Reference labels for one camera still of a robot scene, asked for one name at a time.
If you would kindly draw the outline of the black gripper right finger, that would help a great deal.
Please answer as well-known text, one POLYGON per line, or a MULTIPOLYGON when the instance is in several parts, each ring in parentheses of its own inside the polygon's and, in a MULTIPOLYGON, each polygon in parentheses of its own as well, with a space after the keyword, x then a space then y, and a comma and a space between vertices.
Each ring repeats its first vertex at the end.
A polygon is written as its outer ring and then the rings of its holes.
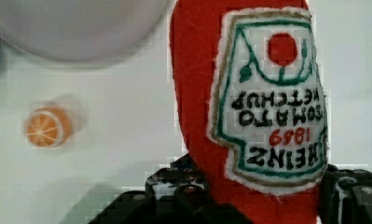
POLYGON ((321 224, 372 224, 372 172, 330 164, 320 189, 321 224))

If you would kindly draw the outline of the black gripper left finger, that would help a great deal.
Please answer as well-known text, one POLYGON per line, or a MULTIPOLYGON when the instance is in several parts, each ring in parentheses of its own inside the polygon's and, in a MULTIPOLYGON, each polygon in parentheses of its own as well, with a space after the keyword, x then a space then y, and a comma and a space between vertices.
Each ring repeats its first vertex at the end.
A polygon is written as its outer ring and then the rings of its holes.
POLYGON ((182 186, 196 186, 208 189, 204 175, 195 167, 188 154, 173 161, 169 167, 161 168, 145 181, 145 192, 156 201, 172 197, 182 186))

